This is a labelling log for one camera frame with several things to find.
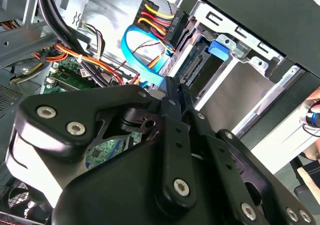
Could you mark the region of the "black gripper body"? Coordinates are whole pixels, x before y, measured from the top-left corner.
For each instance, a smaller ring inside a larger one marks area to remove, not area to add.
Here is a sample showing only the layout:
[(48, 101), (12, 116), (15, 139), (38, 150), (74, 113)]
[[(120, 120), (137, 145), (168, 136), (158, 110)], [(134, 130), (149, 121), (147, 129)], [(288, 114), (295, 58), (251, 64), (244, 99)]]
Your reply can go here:
[(156, 203), (159, 148), (145, 142), (70, 182), (53, 210), (54, 225), (235, 225), (211, 165), (191, 158), (196, 204), (168, 214)]

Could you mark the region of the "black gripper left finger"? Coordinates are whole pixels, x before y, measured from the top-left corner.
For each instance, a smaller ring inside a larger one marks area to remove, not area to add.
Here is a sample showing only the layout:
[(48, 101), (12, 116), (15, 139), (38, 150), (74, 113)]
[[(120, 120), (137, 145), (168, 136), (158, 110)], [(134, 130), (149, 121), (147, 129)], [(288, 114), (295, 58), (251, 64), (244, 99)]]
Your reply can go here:
[(93, 169), (85, 165), (90, 149), (138, 132), (141, 142), (124, 152), (146, 142), (158, 146), (156, 198), (187, 208), (196, 200), (189, 129), (180, 85), (171, 77), (150, 91), (118, 85), (35, 95), (17, 109), (5, 163), (14, 177), (55, 207), (65, 187)]

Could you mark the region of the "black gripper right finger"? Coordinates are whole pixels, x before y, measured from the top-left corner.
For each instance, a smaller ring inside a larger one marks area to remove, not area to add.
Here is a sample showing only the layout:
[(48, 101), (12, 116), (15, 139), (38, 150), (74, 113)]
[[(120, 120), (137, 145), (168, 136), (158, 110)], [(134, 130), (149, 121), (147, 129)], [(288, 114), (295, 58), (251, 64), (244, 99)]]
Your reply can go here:
[(314, 225), (311, 213), (229, 130), (214, 132), (194, 109), (189, 88), (179, 86), (183, 121), (190, 125), (192, 151), (212, 166), (218, 198), (213, 204), (226, 225)]

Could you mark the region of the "person's hand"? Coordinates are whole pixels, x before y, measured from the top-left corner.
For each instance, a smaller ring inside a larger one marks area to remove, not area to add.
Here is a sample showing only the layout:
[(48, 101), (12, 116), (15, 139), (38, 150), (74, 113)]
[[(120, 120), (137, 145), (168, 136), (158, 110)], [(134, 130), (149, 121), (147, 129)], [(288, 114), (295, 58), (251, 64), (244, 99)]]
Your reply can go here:
[(310, 107), (315, 106), (317, 102), (320, 101), (320, 88), (318, 87), (314, 90), (306, 99), (305, 103)]

